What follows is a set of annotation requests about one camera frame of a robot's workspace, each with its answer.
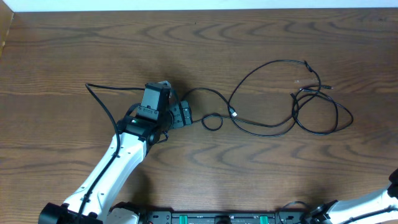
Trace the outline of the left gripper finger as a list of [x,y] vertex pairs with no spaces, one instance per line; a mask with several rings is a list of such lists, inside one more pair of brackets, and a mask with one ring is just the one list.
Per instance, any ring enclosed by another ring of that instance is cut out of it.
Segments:
[[179,103],[174,103],[170,107],[170,113],[172,115],[171,129],[178,129],[185,126],[184,116]]
[[183,120],[186,126],[191,125],[192,120],[192,111],[187,101],[181,101]]

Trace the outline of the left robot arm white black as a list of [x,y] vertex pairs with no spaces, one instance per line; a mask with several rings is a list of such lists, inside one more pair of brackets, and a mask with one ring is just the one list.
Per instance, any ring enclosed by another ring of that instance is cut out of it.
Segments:
[[113,202],[131,172],[150,148],[166,142],[169,131],[191,122],[186,102],[178,99],[168,81],[148,83],[143,99],[119,121],[112,119],[114,136],[108,150],[80,187],[61,205],[48,203],[39,223],[143,223],[144,216]]

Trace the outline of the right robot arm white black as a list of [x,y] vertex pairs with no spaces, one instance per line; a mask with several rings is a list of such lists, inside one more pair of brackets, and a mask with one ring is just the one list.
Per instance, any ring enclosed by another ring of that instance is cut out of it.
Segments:
[[397,220],[397,171],[389,176],[390,184],[352,200],[334,200],[320,205],[304,218],[307,224],[370,224]]

